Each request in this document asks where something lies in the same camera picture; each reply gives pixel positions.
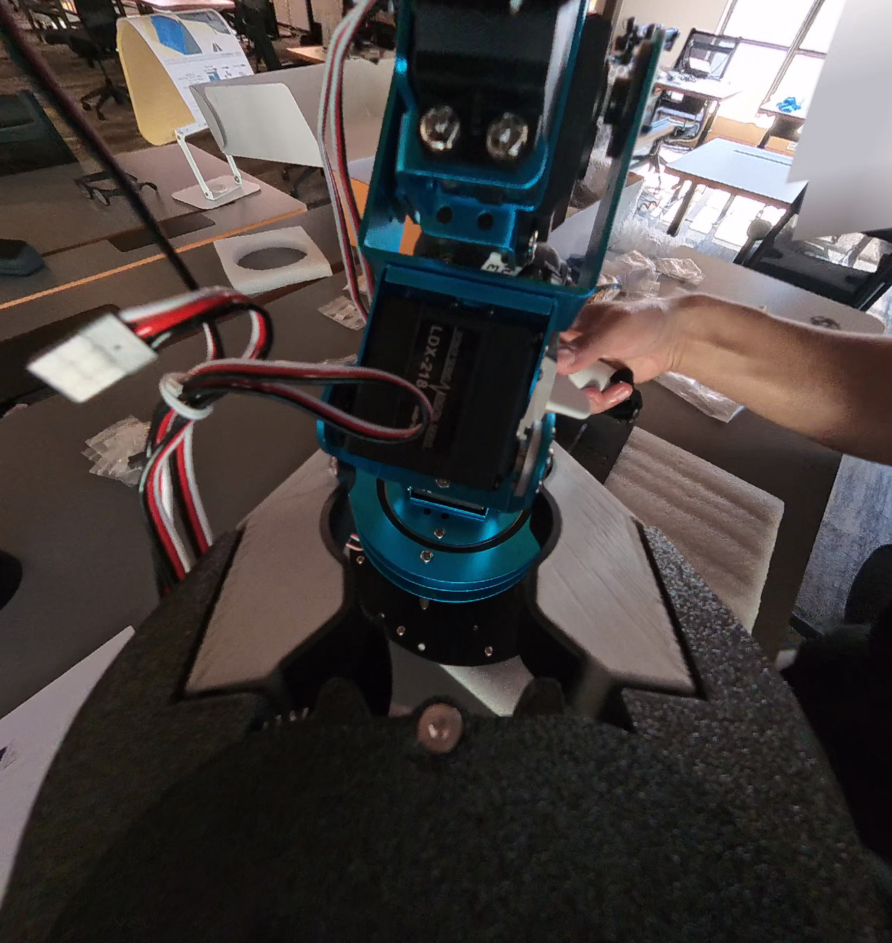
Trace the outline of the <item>grey background desk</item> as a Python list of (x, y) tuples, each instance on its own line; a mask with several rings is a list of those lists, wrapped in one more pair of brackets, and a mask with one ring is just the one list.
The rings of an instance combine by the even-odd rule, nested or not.
[(688, 190), (667, 229), (668, 235), (678, 234), (698, 186), (756, 199), (766, 206), (789, 208), (806, 186), (806, 181), (788, 180), (792, 162), (792, 158), (775, 152), (721, 138), (674, 160), (666, 171), (681, 185), (688, 183)]

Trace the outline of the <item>black eyeglasses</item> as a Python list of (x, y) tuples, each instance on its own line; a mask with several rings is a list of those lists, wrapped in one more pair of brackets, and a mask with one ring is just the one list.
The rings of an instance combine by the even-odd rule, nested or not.
[(74, 183), (86, 199), (106, 207), (111, 205), (113, 199), (125, 195), (119, 182), (105, 171), (78, 176)]

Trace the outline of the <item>black pouch case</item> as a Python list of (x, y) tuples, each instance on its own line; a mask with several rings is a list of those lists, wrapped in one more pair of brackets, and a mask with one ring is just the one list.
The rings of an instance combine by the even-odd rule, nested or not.
[(30, 243), (0, 239), (0, 277), (29, 277), (45, 266), (42, 256)]

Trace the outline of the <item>grey desk with wooden edge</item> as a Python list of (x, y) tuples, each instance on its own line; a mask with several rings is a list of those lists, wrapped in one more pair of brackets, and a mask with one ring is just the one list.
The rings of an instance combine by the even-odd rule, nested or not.
[[(179, 253), (307, 211), (303, 202), (248, 174), (243, 178), (258, 189), (233, 203), (194, 207), (175, 200), (196, 182), (177, 145), (127, 153), (119, 162), (157, 186), (144, 188), (142, 197)], [(0, 277), (0, 310), (162, 259), (124, 198), (105, 206), (80, 192), (75, 179), (92, 170), (90, 163), (71, 164), (0, 178), (0, 239), (29, 243), (44, 262), (29, 277)]]

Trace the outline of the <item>clear plastic wrap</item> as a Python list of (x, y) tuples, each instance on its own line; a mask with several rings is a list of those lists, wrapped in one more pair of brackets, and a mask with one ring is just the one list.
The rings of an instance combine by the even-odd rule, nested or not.
[(727, 423), (744, 409), (724, 394), (678, 372), (663, 372), (654, 381), (703, 415), (717, 421)]

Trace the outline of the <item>person's right hand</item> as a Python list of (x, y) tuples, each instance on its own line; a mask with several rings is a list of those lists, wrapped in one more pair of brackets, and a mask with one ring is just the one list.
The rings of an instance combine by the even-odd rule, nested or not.
[(561, 333), (557, 372), (573, 375), (604, 362), (647, 382), (685, 364), (694, 297), (588, 303)]

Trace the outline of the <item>black metal base plate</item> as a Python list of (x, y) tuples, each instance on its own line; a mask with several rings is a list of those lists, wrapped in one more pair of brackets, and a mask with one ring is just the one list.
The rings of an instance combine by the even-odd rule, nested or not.
[(384, 577), (361, 550), (349, 569), (364, 616), (405, 651), (443, 666), (487, 666), (519, 656), (539, 676), (568, 681), (590, 652), (537, 601), (536, 568), (497, 595), (471, 603), (422, 602)]

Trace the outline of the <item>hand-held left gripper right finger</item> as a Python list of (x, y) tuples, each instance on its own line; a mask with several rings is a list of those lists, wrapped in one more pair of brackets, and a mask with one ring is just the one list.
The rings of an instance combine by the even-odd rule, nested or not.
[(640, 523), (558, 447), (553, 465), (539, 494), (552, 532), (527, 593), (541, 645), (562, 661), (568, 709), (604, 714), (624, 690), (695, 697)]

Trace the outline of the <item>person's black clothed torso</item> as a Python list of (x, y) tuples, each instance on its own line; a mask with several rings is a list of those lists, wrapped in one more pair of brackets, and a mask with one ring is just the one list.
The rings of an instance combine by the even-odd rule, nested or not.
[(842, 787), (862, 842), (892, 869), (892, 544), (853, 580), (845, 621), (803, 630), (782, 676)]

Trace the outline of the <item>person's right forearm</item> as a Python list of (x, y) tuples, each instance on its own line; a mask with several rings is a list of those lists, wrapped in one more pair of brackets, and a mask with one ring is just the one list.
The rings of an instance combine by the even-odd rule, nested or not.
[(666, 305), (675, 371), (782, 428), (892, 467), (892, 336), (801, 324), (702, 294)]

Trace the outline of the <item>teal blue object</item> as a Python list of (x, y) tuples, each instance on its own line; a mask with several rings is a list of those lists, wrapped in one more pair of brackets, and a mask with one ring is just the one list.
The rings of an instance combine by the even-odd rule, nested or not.
[(359, 218), (342, 139), (350, 41), (335, 32), (320, 133), (338, 232), (351, 214), (370, 295), (369, 381), (326, 398), (404, 443), (322, 428), (355, 469), (361, 553), (391, 583), (445, 603), (521, 582), (546, 475), (558, 340), (597, 288), (667, 32), (621, 2), (398, 2), (390, 91)]

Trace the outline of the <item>white foam sheet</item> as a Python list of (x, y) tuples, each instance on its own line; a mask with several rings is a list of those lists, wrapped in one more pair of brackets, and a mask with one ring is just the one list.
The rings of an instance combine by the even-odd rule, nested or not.
[[(599, 467), (588, 444), (582, 444), (573, 458), (591, 474)], [(751, 655), (759, 654), (752, 630), (782, 518), (782, 501), (641, 430), (630, 434), (602, 485), (641, 525), (697, 679), (698, 697), (703, 674), (697, 658), (707, 658), (729, 641), (735, 653), (745, 648)], [(523, 701), (527, 676), (554, 678), (534, 673), (519, 656), (499, 666), (443, 669), (457, 686), (500, 716), (510, 715)], [(613, 717), (618, 697), (625, 691), (631, 690), (618, 693), (604, 714), (576, 715)]]

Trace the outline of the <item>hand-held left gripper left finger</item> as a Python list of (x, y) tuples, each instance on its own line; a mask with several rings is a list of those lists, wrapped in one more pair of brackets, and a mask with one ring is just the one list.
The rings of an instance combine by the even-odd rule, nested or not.
[(340, 482), (317, 451), (242, 522), (184, 690), (284, 694), (283, 668), (342, 613), (347, 558), (330, 525)]

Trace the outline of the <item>dark desk with wooden rim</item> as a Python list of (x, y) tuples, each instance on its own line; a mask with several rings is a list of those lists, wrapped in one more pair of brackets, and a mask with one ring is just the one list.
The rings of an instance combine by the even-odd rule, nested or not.
[[(321, 312), (323, 306), (349, 298), (339, 262), (332, 263), (332, 272), (331, 277), (253, 297), (273, 321), (274, 359), (317, 361), (359, 352), (361, 330), (344, 327)], [(35, 402), (49, 393), (27, 370), (32, 358), (105, 313), (163, 302), (185, 292), (171, 265), (157, 259), (1, 308), (0, 416), (16, 403)]]

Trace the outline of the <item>instruction manual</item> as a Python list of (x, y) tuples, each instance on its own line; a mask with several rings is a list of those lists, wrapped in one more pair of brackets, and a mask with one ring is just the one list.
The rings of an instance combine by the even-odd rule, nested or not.
[(0, 720), (0, 904), (51, 762), (81, 706), (134, 632), (124, 628)]

